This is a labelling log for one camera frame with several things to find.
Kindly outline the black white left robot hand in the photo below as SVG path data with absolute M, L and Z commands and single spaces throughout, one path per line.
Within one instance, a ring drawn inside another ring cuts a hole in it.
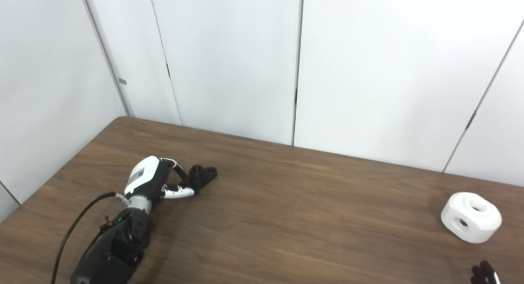
M 188 198 L 198 194 L 197 189 L 188 186 L 169 185 L 170 173 L 176 173 L 182 180 L 187 177 L 185 170 L 174 159 L 149 156 L 140 161 L 132 170 L 124 189 L 125 197 L 143 196 L 153 204 L 162 199 Z

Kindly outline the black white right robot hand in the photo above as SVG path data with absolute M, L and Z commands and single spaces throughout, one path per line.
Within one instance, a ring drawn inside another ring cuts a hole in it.
M 481 261 L 478 265 L 473 265 L 471 272 L 470 282 L 472 284 L 501 284 L 495 269 L 486 260 Z

